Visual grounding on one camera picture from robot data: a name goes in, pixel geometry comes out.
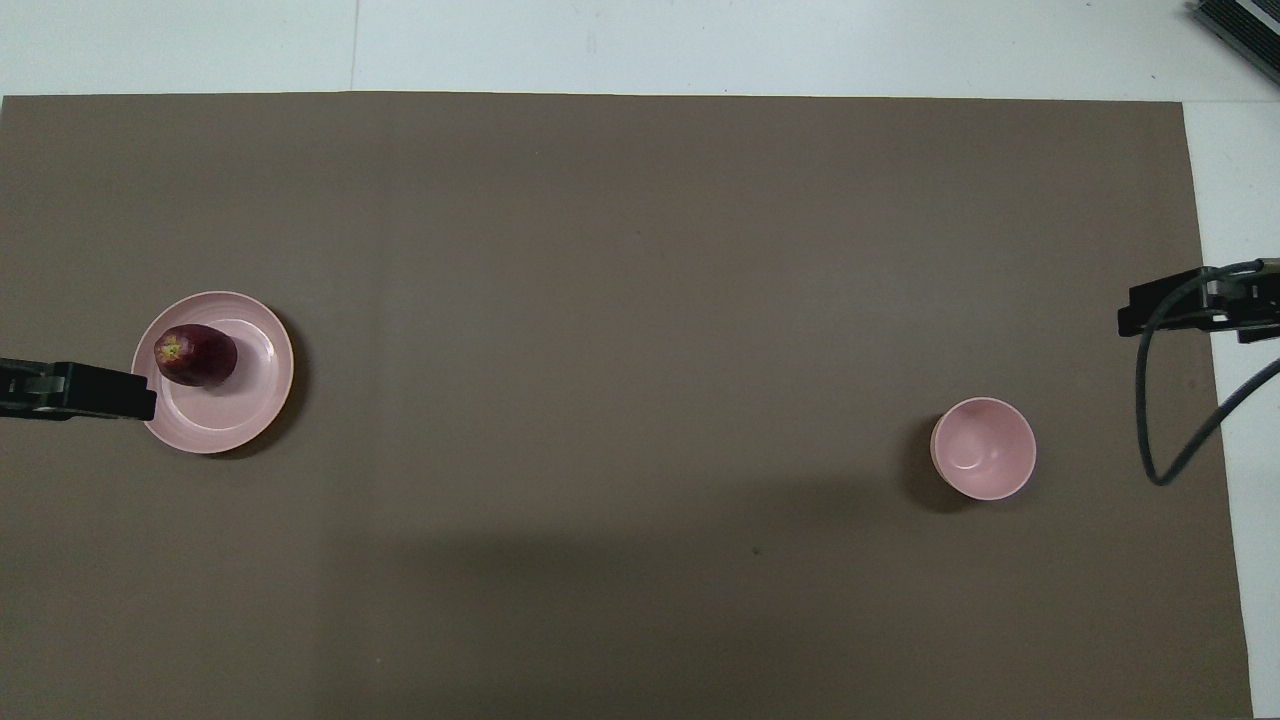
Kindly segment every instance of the pink bowl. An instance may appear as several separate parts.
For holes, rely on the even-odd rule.
[[[933,466],[974,500],[1001,500],[1021,489],[1036,468],[1036,436],[1027,418],[995,397],[970,397],[947,410],[929,439]]]

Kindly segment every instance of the plate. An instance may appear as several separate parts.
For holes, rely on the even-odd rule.
[[[174,325],[196,323],[236,341],[236,372],[216,387],[170,382],[156,366],[154,347]],[[133,374],[156,392],[148,430],[187,452],[224,452],[257,437],[284,407],[293,384],[293,346],[275,313],[247,295],[201,292],[160,313],[133,352]]]

